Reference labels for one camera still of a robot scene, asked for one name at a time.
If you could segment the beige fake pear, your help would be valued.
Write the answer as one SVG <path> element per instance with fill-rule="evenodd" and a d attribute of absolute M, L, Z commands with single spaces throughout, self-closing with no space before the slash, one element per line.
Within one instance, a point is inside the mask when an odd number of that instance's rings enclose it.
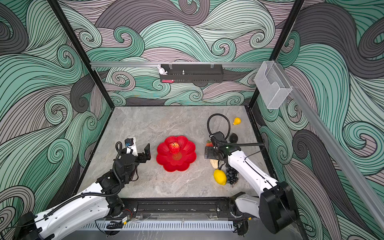
<path fill-rule="evenodd" d="M 219 160 L 210 159 L 210 164 L 215 170 L 219 169 Z"/>

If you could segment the yellow fake lemon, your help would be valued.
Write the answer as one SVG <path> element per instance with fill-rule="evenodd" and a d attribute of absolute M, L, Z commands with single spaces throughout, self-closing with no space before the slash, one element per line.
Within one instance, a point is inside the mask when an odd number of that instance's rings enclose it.
<path fill-rule="evenodd" d="M 219 185 L 226 185 L 227 183 L 227 176 L 225 174 L 225 172 L 223 172 L 222 170 L 219 170 L 219 169 L 216 169 L 214 171 L 214 180 L 216 181 L 216 183 L 218 183 Z"/>

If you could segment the dark fake avocado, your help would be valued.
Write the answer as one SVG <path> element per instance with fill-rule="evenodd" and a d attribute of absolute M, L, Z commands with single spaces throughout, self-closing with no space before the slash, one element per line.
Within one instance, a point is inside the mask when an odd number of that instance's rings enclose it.
<path fill-rule="evenodd" d="M 237 143 L 239 140 L 239 137 L 237 134 L 235 133 L 232 133 L 230 136 L 229 136 L 229 141 L 230 143 Z"/>

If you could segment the red fake apple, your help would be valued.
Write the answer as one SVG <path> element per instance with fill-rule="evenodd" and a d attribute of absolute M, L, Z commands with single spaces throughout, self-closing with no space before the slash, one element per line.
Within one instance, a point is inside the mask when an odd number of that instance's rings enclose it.
<path fill-rule="evenodd" d="M 169 144 L 169 150 L 171 154 L 175 155 L 180 152 L 180 145 L 178 142 L 172 142 Z"/>

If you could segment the red flower-shaped fruit bowl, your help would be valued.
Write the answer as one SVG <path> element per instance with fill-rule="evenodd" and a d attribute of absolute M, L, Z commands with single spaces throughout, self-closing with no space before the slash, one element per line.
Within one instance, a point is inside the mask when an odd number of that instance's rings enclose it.
<path fill-rule="evenodd" d="M 196 145 L 185 136 L 170 136 L 157 147 L 156 161 L 167 172 L 186 171 L 196 159 Z"/>

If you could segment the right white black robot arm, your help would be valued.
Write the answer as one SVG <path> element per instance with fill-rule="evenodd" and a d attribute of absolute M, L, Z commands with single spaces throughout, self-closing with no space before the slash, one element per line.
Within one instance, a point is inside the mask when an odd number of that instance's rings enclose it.
<path fill-rule="evenodd" d="M 236 209 L 259 218 L 272 234 L 298 220 L 298 207 L 293 189 L 287 182 L 266 174 L 247 156 L 242 147 L 262 147 L 261 143 L 230 143 L 222 132 L 210 133 L 213 156 L 234 168 L 257 193 L 257 197 L 241 194 L 235 197 Z"/>

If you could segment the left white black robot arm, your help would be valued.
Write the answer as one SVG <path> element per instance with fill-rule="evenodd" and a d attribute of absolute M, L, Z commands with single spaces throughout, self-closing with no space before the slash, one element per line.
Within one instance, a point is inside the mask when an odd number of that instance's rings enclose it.
<path fill-rule="evenodd" d="M 98 219 L 122 216 L 125 206 L 120 191 L 134 181 L 139 164 L 151 159 L 150 145 L 143 153 L 116 143 L 112 169 L 81 193 L 38 214 L 28 212 L 15 226 L 14 240 L 61 240 Z"/>

